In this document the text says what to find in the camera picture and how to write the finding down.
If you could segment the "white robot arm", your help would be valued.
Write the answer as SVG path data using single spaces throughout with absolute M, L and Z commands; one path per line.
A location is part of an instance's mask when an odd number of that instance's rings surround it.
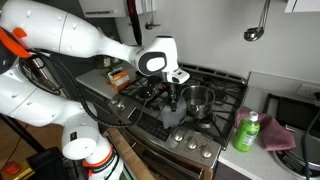
M 107 55 L 124 60 L 141 74 L 159 74 L 166 83 L 182 84 L 189 74 L 177 63 L 177 47 L 170 36 L 158 36 L 147 47 L 121 44 L 96 27 L 60 9 L 33 0 L 8 0 L 0 19 L 1 46 L 16 57 L 1 71 L 0 113 L 33 126 L 64 127 L 62 153 L 81 160 L 88 180 L 119 180 L 123 161 L 98 126 L 93 106 L 83 98 L 68 100 L 34 85 L 19 61 L 49 50 L 73 57 Z

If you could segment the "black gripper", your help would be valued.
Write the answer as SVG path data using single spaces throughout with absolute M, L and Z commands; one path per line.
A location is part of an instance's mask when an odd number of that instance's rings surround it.
M 177 97 L 176 97 L 176 85 L 179 83 L 179 80 L 174 77 L 172 74 L 168 74 L 165 72 L 160 73 L 160 77 L 162 79 L 162 82 L 167 85 L 168 91 L 170 94 L 170 101 L 169 105 L 171 108 L 171 111 L 177 110 Z

